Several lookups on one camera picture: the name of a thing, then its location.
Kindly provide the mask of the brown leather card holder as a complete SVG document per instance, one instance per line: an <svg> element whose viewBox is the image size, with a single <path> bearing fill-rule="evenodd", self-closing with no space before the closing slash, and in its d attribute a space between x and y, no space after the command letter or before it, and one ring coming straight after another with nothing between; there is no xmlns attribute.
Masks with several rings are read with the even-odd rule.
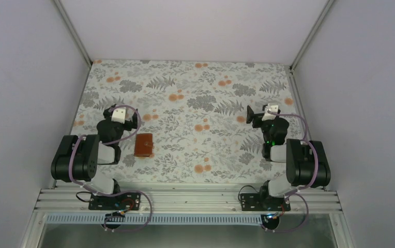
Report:
<svg viewBox="0 0 395 248"><path fill-rule="evenodd" d="M153 135L151 133L137 134L135 138L134 156L149 157L153 153Z"/></svg>

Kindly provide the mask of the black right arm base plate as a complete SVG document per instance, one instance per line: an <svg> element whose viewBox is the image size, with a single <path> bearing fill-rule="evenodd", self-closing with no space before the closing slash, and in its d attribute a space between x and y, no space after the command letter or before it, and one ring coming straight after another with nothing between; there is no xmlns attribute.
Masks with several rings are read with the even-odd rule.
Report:
<svg viewBox="0 0 395 248"><path fill-rule="evenodd" d="M284 198L261 197L258 193L241 193L239 199L242 211L277 212L291 210L290 204Z"/></svg>

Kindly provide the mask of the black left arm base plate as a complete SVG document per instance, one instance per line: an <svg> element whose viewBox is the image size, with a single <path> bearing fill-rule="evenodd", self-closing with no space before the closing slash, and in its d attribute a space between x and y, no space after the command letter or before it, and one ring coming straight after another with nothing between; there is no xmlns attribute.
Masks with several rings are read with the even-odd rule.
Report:
<svg viewBox="0 0 395 248"><path fill-rule="evenodd" d="M139 210L141 193L126 193L115 197L92 195L89 200L89 210L124 211Z"/></svg>

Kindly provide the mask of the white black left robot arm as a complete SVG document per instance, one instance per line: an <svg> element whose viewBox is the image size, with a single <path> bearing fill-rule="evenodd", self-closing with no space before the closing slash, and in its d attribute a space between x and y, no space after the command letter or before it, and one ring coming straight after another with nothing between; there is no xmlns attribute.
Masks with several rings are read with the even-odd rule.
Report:
<svg viewBox="0 0 395 248"><path fill-rule="evenodd" d="M120 161L123 142L139 131L141 116L129 105L112 105L96 125L97 134L63 136L51 163L54 180L74 183L94 196L121 195L117 180L97 171Z"/></svg>

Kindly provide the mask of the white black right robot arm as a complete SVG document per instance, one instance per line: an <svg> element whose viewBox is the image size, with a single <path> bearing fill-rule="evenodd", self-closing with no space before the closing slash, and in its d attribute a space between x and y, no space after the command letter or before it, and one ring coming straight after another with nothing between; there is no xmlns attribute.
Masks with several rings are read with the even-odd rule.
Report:
<svg viewBox="0 0 395 248"><path fill-rule="evenodd" d="M247 107L246 122L259 128L263 135L263 158L285 164L286 178L268 180L259 190L259 202L267 209L271 204L287 201L300 190L325 187L331 180L322 142L310 141L306 134L302 139L287 138L288 117L298 115L282 114L277 105L263 106L262 113Z"/></svg>

